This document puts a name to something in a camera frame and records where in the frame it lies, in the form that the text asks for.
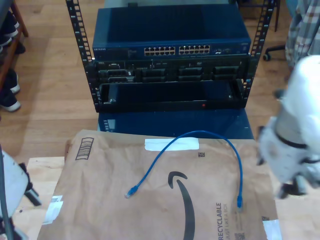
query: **cable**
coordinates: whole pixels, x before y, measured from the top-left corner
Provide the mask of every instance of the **cable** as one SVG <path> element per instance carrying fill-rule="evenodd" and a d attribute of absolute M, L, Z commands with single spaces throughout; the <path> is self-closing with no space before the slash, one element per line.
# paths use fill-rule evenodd
<path fill-rule="evenodd" d="M 207 134 L 207 135 L 210 135 L 210 136 L 213 136 L 215 138 L 219 138 L 219 139 L 223 139 L 225 140 L 229 145 L 230 147 L 234 150 L 235 154 L 236 154 L 236 157 L 238 158 L 238 163 L 239 163 L 239 171 L 240 171 L 240 186 L 239 186 L 239 194 L 237 196 L 237 199 L 236 199 L 236 204 L 237 204 L 237 207 L 239 209 L 242 208 L 242 186 L 243 186 L 243 171 L 242 171 L 242 162 L 241 162 L 241 157 L 237 151 L 237 149 L 235 148 L 235 146 L 227 139 L 225 138 L 224 136 L 221 136 L 217 133 L 213 133 L 213 132 L 210 132 L 210 131 L 205 131 L 205 130 L 197 130 L 197 131 L 190 131 L 190 132 L 186 132 L 180 136 L 177 136 L 175 139 L 173 139 L 171 142 L 168 143 L 167 146 L 165 146 L 161 152 L 156 156 L 156 158 L 154 159 L 153 163 L 151 164 L 150 168 L 148 169 L 148 171 L 145 173 L 144 177 L 141 179 L 141 181 L 135 185 L 134 187 L 132 187 L 128 192 L 127 194 L 125 195 L 125 197 L 128 199 L 130 198 L 132 195 L 134 195 L 138 188 L 140 187 L 140 185 L 144 182 L 144 180 L 147 178 L 148 174 L 150 173 L 151 169 L 154 167 L 154 165 L 156 164 L 157 160 L 161 157 L 161 155 L 165 152 L 165 150 L 171 145 L 173 144 L 176 140 L 180 139 L 180 138 L 184 138 L 184 137 L 188 137 L 190 135 L 193 135 L 193 134 L 199 134 L 199 133 L 203 133 L 203 134 Z"/>
<path fill-rule="evenodd" d="M 7 199 L 6 199 L 6 184 L 5 184 L 5 163 L 0 145 L 0 204 L 2 219 L 4 222 L 5 234 L 8 240 L 14 239 L 14 233 L 11 228 L 10 219 L 8 216 Z"/>

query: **blue ethernet cable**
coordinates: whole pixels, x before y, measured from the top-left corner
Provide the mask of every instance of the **blue ethernet cable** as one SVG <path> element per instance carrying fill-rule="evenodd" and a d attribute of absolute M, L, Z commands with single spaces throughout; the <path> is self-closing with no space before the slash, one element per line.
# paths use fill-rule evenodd
<path fill-rule="evenodd" d="M 236 154 L 236 157 L 238 159 L 238 163 L 239 163 L 239 171 L 240 171 L 240 186 L 239 186 L 239 194 L 236 198 L 236 204 L 237 204 L 237 207 L 239 209 L 242 208 L 242 187 L 243 187 L 243 170 L 242 170 L 242 162 L 241 162 L 241 157 L 237 151 L 237 149 L 235 148 L 235 146 L 229 141 L 229 139 L 225 138 L 224 136 L 221 136 L 217 133 L 214 133 L 214 132 L 210 132 L 210 131 L 205 131 L 205 130 L 196 130 L 196 131 L 190 131 L 190 132 L 186 132 L 180 136 L 177 136 L 175 139 L 173 139 L 171 142 L 168 143 L 167 146 L 165 146 L 161 152 L 159 152 L 159 154 L 156 156 L 156 158 L 154 159 L 154 161 L 152 162 L 150 168 L 148 169 L 148 171 L 145 173 L 144 177 L 141 179 L 141 181 L 135 185 L 134 187 L 132 187 L 128 192 L 127 194 L 125 195 L 125 197 L 128 199 L 130 198 L 132 195 L 134 195 L 137 191 L 138 191 L 138 188 L 140 187 L 140 185 L 144 182 L 144 180 L 147 178 L 148 174 L 150 173 L 151 169 L 154 167 L 154 165 L 156 164 L 157 160 L 161 157 L 161 155 L 165 152 L 165 150 L 171 145 L 173 144 L 176 140 L 180 139 L 180 138 L 185 138 L 185 137 L 189 137 L 193 134 L 207 134 L 207 135 L 210 135 L 214 138 L 219 138 L 219 139 L 223 139 L 225 140 L 229 145 L 230 147 L 234 150 L 235 154 Z"/>

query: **plaid fabric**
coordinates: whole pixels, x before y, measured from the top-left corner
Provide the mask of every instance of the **plaid fabric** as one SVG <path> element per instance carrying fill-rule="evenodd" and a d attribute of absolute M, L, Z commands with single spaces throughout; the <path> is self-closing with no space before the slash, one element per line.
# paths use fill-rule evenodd
<path fill-rule="evenodd" d="M 285 45 L 289 66 L 307 55 L 320 55 L 320 0 L 298 0 L 289 28 Z"/>

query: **white label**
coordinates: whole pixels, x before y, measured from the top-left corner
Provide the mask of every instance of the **white label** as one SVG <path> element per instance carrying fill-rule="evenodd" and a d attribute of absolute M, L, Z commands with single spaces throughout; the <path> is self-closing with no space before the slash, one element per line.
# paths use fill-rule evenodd
<path fill-rule="evenodd" d="M 174 138 L 146 139 L 144 148 L 147 151 L 161 151 Z M 198 150 L 199 140 L 195 137 L 182 137 L 172 143 L 166 151 Z"/>
<path fill-rule="evenodd" d="M 53 221 L 58 217 L 63 203 L 63 201 L 54 201 L 50 203 L 42 225 L 53 223 Z"/>
<path fill-rule="evenodd" d="M 282 240 L 279 220 L 262 221 L 268 240 Z"/>

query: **chair leg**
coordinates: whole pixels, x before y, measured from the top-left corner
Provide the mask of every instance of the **chair leg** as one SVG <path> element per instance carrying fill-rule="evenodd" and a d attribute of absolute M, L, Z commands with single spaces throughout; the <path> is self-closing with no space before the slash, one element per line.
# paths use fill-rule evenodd
<path fill-rule="evenodd" d="M 268 47 L 265 50 L 265 54 L 268 54 L 269 52 L 274 52 L 274 51 L 278 51 L 278 50 L 285 50 L 286 49 L 286 45 L 279 45 L 279 46 L 272 46 L 272 47 Z"/>
<path fill-rule="evenodd" d="M 26 25 L 25 25 L 25 23 L 24 23 L 24 21 L 23 21 L 23 19 L 22 19 L 22 16 L 21 16 L 21 14 L 20 14 L 20 11 L 19 11 L 19 9 L 18 9 L 18 6 L 17 6 L 15 0 L 13 0 L 13 3 L 11 4 L 11 10 L 12 10 L 12 12 L 13 12 L 16 20 L 18 21 L 18 23 L 19 23 L 19 24 L 21 25 L 21 27 L 22 27 L 23 35 L 24 35 L 25 37 L 29 37 L 29 33 L 28 33 L 28 31 L 27 31 Z"/>
<path fill-rule="evenodd" d="M 274 26 L 274 31 L 277 31 L 278 28 L 278 20 L 279 20 L 279 13 L 280 13 L 280 3 L 281 0 L 276 0 L 276 14 L 275 14 L 275 26 Z"/>

